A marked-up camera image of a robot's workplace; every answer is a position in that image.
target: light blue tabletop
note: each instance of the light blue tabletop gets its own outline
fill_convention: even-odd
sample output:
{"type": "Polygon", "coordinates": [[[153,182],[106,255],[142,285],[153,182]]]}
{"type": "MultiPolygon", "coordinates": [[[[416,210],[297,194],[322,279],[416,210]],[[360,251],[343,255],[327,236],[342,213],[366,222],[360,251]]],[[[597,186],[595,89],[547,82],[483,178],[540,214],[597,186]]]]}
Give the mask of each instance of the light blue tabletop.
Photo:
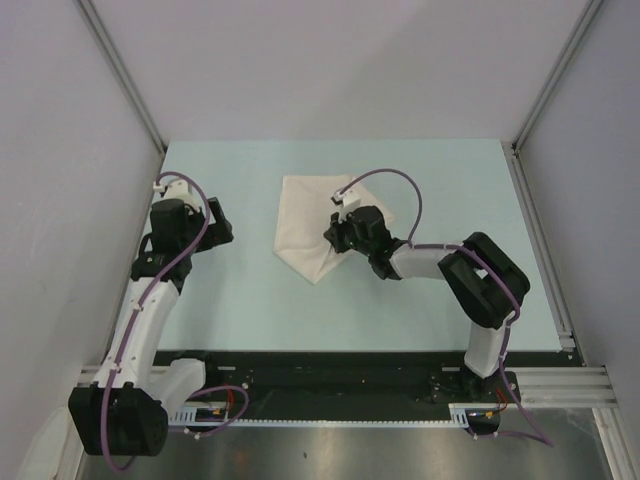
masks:
{"type": "MultiPolygon", "coordinates": [[[[163,170],[191,176],[217,196],[235,240],[193,257],[164,329],[162,349],[446,351],[467,347],[470,320],[445,282],[382,281],[353,255],[311,285],[273,252],[284,175],[360,174],[395,167],[424,197],[419,242],[484,231],[528,275],[510,350],[560,349],[540,273],[497,140],[172,142],[163,170]]],[[[406,238],[411,186],[394,175],[365,180],[406,238]]]]}

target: metal floor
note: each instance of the metal floor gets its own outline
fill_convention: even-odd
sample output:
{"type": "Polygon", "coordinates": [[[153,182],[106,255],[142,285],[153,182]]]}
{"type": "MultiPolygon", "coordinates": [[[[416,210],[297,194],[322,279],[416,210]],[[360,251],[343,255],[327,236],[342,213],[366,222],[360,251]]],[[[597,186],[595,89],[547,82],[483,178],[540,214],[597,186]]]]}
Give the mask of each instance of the metal floor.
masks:
{"type": "MultiPolygon", "coordinates": [[[[122,477],[85,457],[78,480],[610,479],[590,410],[537,410],[555,448],[503,438],[474,442],[449,429],[232,428],[195,441],[170,436],[162,454],[122,477]]],[[[504,428],[525,429],[517,411],[504,428]]]]}

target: folded cloth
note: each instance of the folded cloth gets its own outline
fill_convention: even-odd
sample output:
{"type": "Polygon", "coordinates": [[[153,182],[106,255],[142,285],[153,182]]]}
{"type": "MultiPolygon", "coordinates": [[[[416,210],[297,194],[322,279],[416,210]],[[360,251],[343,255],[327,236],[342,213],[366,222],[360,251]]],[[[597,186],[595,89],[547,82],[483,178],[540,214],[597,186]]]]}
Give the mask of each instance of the folded cloth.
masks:
{"type": "MultiPolygon", "coordinates": [[[[276,255],[314,285],[354,253],[335,253],[323,237],[329,228],[331,214],[338,210],[331,196],[353,178],[349,175],[287,175],[282,179],[274,250],[276,255]]],[[[391,212],[361,184],[352,188],[360,195],[360,205],[375,205],[384,215],[387,225],[393,221],[391,212]]]]}

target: purple cable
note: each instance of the purple cable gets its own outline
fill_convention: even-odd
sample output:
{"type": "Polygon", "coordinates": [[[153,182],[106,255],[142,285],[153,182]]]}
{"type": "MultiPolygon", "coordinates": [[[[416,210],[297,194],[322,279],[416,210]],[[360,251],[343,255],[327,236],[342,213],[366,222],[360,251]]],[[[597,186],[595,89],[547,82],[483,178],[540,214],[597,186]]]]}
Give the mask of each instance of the purple cable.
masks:
{"type": "Polygon", "coordinates": [[[513,323],[516,320],[518,320],[518,318],[520,317],[520,305],[518,304],[518,301],[516,300],[516,298],[513,296],[513,293],[511,293],[511,290],[509,290],[509,287],[505,285],[505,283],[500,279],[500,277],[498,277],[498,274],[494,272],[493,269],[484,260],[482,260],[477,253],[473,252],[472,250],[469,250],[466,247],[463,247],[461,245],[445,244],[445,243],[425,243],[425,244],[414,245],[413,248],[436,249],[436,250],[443,250],[443,249],[457,250],[459,252],[464,253],[473,261],[475,261],[480,267],[482,267],[487,272],[487,274],[498,284],[498,286],[504,292],[507,298],[509,298],[509,301],[511,302],[511,305],[513,306],[513,310],[515,312],[515,315],[513,316],[513,318],[506,321],[504,338],[502,339],[502,345],[500,347],[498,370],[500,371],[500,377],[505,385],[506,390],[511,395],[513,402],[518,407],[518,410],[520,411],[522,416],[524,416],[524,418],[527,420],[531,428],[535,430],[538,436],[531,435],[530,433],[515,432],[515,431],[498,432],[497,435],[494,435],[494,434],[477,435],[471,429],[471,427],[469,427],[469,432],[474,436],[474,438],[476,437],[477,438],[495,438],[496,436],[497,437],[526,437],[526,438],[530,438],[531,440],[536,440],[538,442],[544,443],[549,447],[553,447],[553,442],[551,441],[551,439],[544,433],[544,431],[542,430],[542,428],[540,427],[536,419],[533,418],[531,413],[522,406],[522,403],[520,402],[520,399],[518,399],[518,397],[516,396],[515,392],[511,390],[511,386],[509,384],[510,382],[505,372],[504,358],[507,353],[507,346],[509,345],[509,337],[511,336],[511,325],[513,325],[513,323]]]}
{"type": "Polygon", "coordinates": [[[376,168],[375,170],[371,170],[370,172],[363,173],[359,177],[351,180],[349,183],[347,183],[344,187],[340,189],[340,193],[346,192],[351,187],[353,187],[356,183],[359,183],[365,178],[370,177],[371,175],[376,175],[378,173],[395,173],[396,175],[400,175],[402,178],[406,179],[413,186],[413,189],[416,191],[416,195],[418,196],[418,214],[416,215],[416,221],[414,222],[413,227],[411,227],[411,231],[409,232],[409,236],[407,237],[407,243],[411,247],[413,246],[413,235],[416,233],[416,230],[418,229],[418,225],[420,224],[420,219],[422,218],[422,193],[420,192],[420,188],[418,187],[418,184],[415,182],[413,178],[411,178],[406,173],[400,170],[397,170],[395,168],[376,168]]]}
{"type": "MultiPolygon", "coordinates": [[[[231,417],[230,419],[226,420],[224,423],[222,423],[219,426],[215,427],[213,430],[210,430],[208,432],[192,432],[192,431],[189,431],[187,433],[190,433],[190,434],[192,434],[194,436],[199,435],[200,437],[210,437],[212,435],[215,435],[216,433],[223,432],[224,430],[229,428],[229,425],[231,425],[233,422],[238,420],[242,415],[244,415],[244,412],[247,411],[247,407],[249,407],[249,394],[247,393],[247,391],[244,388],[236,387],[235,385],[222,385],[222,386],[219,386],[219,387],[211,387],[211,388],[205,388],[203,390],[198,390],[197,392],[195,392],[194,394],[192,394],[189,397],[189,400],[192,400],[192,399],[197,398],[197,397],[201,397],[203,395],[208,395],[210,393],[224,392],[224,391],[227,391],[227,390],[233,390],[235,392],[240,392],[244,396],[244,403],[242,404],[242,408],[240,409],[240,411],[235,416],[231,417]]],[[[176,429],[172,429],[172,431],[184,432],[184,429],[177,429],[176,428],[176,429]]]]}
{"type": "MultiPolygon", "coordinates": [[[[204,236],[207,230],[207,227],[209,226],[209,220],[211,219],[211,209],[209,208],[209,203],[207,202],[207,196],[205,195],[205,193],[202,191],[202,189],[197,183],[195,183],[191,178],[187,177],[186,175],[183,175],[182,173],[178,173],[178,172],[161,173],[160,175],[158,175],[158,178],[156,178],[156,182],[159,183],[160,180],[162,180],[165,177],[178,177],[186,181],[198,192],[198,194],[200,195],[200,198],[202,198],[202,202],[205,205],[205,218],[204,218],[204,223],[202,224],[202,228],[200,229],[200,232],[198,233],[196,238],[193,240],[193,242],[191,242],[189,246],[185,248],[182,253],[180,253],[176,258],[174,258],[171,262],[169,262],[162,270],[160,270],[160,272],[155,277],[153,277],[153,280],[151,281],[151,283],[149,283],[149,285],[144,290],[144,292],[142,292],[142,295],[140,295],[140,298],[138,299],[138,305],[141,308],[144,304],[144,301],[147,299],[147,297],[149,296],[153,288],[158,284],[158,282],[160,282],[162,277],[164,277],[169,270],[171,270],[178,262],[180,262],[187,255],[189,255],[189,253],[191,253],[191,251],[198,246],[198,243],[204,236]]],[[[127,343],[129,342],[129,337],[131,336],[131,332],[133,331],[133,326],[136,323],[136,319],[138,318],[139,312],[140,310],[134,310],[133,313],[131,314],[131,317],[129,318],[127,327],[124,331],[124,334],[122,335],[122,341],[120,342],[120,347],[118,347],[118,351],[116,353],[116,358],[113,361],[114,365],[119,366],[120,362],[122,361],[122,357],[124,356],[124,351],[127,347],[127,343]]],[[[113,382],[115,381],[115,378],[116,378],[116,371],[111,370],[109,372],[109,377],[107,378],[107,384],[105,385],[104,393],[102,395],[102,404],[100,407],[100,446],[102,448],[102,455],[104,456],[104,459],[107,462],[107,465],[109,465],[111,470],[113,470],[115,473],[122,474],[122,473],[125,473],[131,467],[136,457],[131,457],[123,467],[120,467],[115,464],[115,462],[113,461],[113,458],[111,457],[111,452],[109,451],[109,437],[107,433],[107,413],[109,410],[109,397],[111,396],[111,389],[113,387],[113,382]]]]}

